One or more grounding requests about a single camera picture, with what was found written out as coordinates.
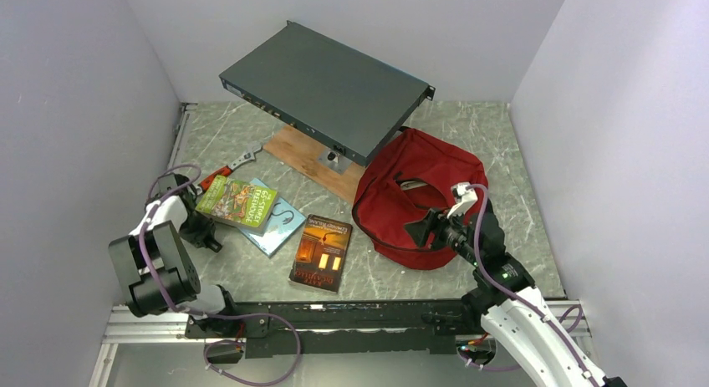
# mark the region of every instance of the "book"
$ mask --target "book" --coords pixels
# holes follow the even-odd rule
[[[252,179],[251,184],[267,187],[258,178]],[[263,253],[266,253],[266,256],[271,257],[304,222],[305,216],[300,214],[300,211],[297,211],[295,207],[289,205],[285,199],[279,197],[276,204],[273,205],[271,216],[266,221],[263,235],[257,235],[241,228],[239,231]]]
[[[288,278],[292,284],[337,293],[352,225],[309,215]]]
[[[263,234],[278,192],[265,186],[216,176],[197,203],[197,211],[230,226]]]

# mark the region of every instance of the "red knife handle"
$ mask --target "red knife handle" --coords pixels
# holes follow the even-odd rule
[[[199,186],[201,187],[201,189],[204,192],[206,192],[207,189],[209,189],[209,187],[214,182],[214,178],[216,178],[217,176],[229,176],[230,174],[232,174],[232,169],[230,169],[229,167],[227,167],[225,165],[222,168],[220,168],[219,170],[212,172],[212,174],[210,176],[208,176],[207,178],[203,179],[199,183]]]

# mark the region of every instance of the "gray marble surface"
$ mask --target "gray marble surface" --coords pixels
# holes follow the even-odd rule
[[[546,232],[503,103],[426,101],[407,125],[471,151],[485,165],[495,212],[507,233],[508,250],[529,270],[544,296],[564,291]],[[243,102],[200,103],[194,112],[181,162],[194,163],[203,176],[233,161],[251,141],[266,143],[283,123]],[[318,214],[354,225],[350,204],[266,151],[231,177],[260,178],[304,215]],[[475,288],[472,266],[456,257],[431,271],[404,268],[375,252],[354,227],[339,293],[293,288],[288,273],[298,247],[296,232],[271,258],[234,228],[217,225],[219,253],[187,245],[204,283],[218,283],[237,301],[309,301],[459,298]]]

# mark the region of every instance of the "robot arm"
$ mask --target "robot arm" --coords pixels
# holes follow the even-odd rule
[[[152,261],[161,263],[161,266],[156,266],[157,272],[178,308],[199,313],[233,312],[232,308],[227,307],[232,302],[231,297],[223,288],[200,284],[197,271],[181,241],[185,239],[195,247],[208,247],[219,252],[222,245],[214,239],[214,221],[195,210],[196,197],[189,189],[164,201],[161,199],[186,181],[187,178],[179,174],[159,178],[158,193],[145,206],[145,215],[138,226],[127,236],[109,244],[109,255],[123,296],[128,308],[137,317],[164,313],[168,309],[156,280],[145,271],[145,259],[137,241],[144,224],[148,225],[145,247]]]
[[[477,200],[471,186],[458,184],[452,190],[459,204],[470,207]],[[475,215],[470,226],[457,213],[451,215],[452,209],[446,214],[431,209],[421,221],[405,226],[418,246],[425,246],[433,233],[434,245],[450,247],[475,267],[478,288],[462,298],[467,321],[499,341],[539,387],[625,386],[620,378],[607,378],[552,315],[522,263],[506,252],[504,231],[486,203],[487,197],[482,218]]]

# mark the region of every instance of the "red fabric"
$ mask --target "red fabric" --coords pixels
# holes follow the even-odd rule
[[[401,190],[401,182],[408,180],[428,185]],[[447,247],[435,251],[417,247],[404,224],[419,221],[428,207],[453,206],[451,186],[458,182],[487,186],[480,160],[425,132],[406,129],[362,175],[352,207],[354,222],[372,238],[375,250],[389,259],[418,270],[442,267],[456,253]],[[477,194],[478,202],[466,213],[466,220],[480,211],[482,193]]]

